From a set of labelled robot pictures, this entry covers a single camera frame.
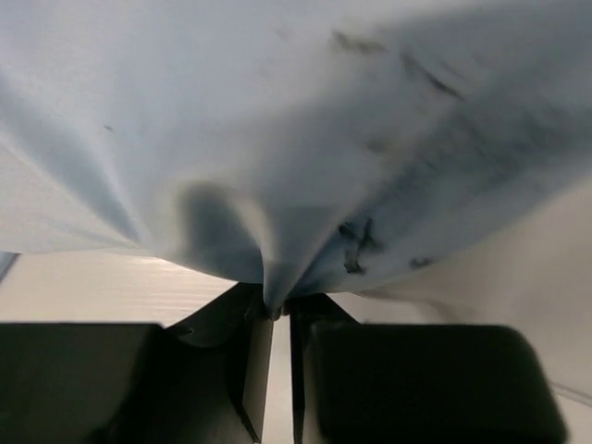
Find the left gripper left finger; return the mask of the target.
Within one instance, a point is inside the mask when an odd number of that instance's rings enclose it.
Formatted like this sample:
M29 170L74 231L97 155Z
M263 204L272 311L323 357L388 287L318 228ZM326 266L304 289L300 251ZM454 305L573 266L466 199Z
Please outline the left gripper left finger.
M274 322L263 287L239 283L166 328L195 356L182 370L198 443L260 443Z

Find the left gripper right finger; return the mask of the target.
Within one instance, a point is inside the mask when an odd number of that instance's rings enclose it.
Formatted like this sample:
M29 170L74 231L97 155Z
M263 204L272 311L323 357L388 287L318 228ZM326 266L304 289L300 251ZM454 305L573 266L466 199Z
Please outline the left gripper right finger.
M319 327L355 325L357 321L325 293L291 299L285 304L290 318L292 435L295 443L325 443L320 427L319 376L315 358L315 331Z

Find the light blue pillowcase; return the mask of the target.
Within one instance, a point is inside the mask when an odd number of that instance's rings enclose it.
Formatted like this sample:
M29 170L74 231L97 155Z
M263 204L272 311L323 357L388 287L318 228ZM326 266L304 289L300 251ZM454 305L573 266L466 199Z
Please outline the light blue pillowcase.
M5 1L1 248L290 296L444 259L591 173L587 1Z

